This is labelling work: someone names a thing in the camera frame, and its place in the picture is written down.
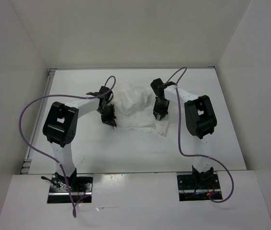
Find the white skirt cloth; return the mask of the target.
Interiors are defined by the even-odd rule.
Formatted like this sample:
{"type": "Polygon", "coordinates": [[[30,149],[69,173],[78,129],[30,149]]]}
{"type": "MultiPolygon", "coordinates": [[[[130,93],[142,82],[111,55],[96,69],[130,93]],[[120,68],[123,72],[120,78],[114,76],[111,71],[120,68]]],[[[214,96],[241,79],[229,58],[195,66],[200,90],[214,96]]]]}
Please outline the white skirt cloth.
{"type": "Polygon", "coordinates": [[[169,118],[156,120],[153,115],[155,94],[152,89],[119,81],[113,88],[116,123],[119,128],[165,136],[169,118]]]}

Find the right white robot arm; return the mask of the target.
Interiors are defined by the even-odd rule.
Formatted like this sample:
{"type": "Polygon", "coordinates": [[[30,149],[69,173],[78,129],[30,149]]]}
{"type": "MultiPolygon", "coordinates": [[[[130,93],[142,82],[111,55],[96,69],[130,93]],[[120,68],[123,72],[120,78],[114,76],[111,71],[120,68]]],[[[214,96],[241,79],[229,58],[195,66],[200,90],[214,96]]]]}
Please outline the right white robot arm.
{"type": "Polygon", "coordinates": [[[210,136],[217,125],[216,115],[209,96],[197,96],[177,87],[170,81],[162,82],[156,79],[151,83],[151,88],[156,96],[153,115],[156,120],[162,120],[168,115],[171,102],[178,105],[178,150],[184,157],[194,157],[192,165],[192,183],[195,188],[203,188],[213,177],[214,169],[206,163],[212,160],[210,149],[210,136]],[[181,125],[182,113],[188,132],[195,138],[194,145],[198,148],[194,154],[182,152],[181,125]]]}

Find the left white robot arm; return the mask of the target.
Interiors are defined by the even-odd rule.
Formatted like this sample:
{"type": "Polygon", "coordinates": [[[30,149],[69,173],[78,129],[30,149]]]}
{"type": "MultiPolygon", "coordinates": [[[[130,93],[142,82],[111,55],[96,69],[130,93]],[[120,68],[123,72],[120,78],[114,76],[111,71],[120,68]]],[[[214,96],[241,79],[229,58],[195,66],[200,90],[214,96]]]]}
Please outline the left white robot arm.
{"type": "Polygon", "coordinates": [[[78,119],[97,111],[105,125],[116,127],[115,108],[111,103],[113,92],[102,86],[99,92],[89,92],[88,98],[71,103],[54,102],[43,126],[43,134],[50,143],[56,163],[56,180],[64,190],[70,192],[80,186],[73,163],[71,142],[75,138],[78,119]]]}

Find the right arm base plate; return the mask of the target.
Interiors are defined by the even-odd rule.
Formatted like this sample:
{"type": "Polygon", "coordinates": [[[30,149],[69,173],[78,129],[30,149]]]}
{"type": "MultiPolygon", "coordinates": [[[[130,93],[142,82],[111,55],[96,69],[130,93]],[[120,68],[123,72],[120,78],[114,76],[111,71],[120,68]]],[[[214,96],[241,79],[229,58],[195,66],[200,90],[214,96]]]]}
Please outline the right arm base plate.
{"type": "Polygon", "coordinates": [[[195,184],[190,173],[177,174],[177,186],[180,202],[209,200],[210,195],[214,200],[223,199],[217,174],[201,185],[195,184]]]}

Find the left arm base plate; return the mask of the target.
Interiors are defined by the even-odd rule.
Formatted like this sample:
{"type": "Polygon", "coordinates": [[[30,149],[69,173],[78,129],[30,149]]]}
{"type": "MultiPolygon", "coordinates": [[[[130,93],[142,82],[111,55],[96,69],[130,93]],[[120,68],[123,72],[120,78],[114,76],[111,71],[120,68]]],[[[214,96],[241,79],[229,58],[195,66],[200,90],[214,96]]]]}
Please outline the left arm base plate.
{"type": "MultiPolygon", "coordinates": [[[[93,189],[93,176],[89,174],[79,174],[78,182],[71,188],[71,196],[76,203],[91,203],[93,189]]],[[[48,204],[66,204],[71,203],[67,187],[63,182],[59,182],[55,175],[52,175],[48,198],[48,204]]]]}

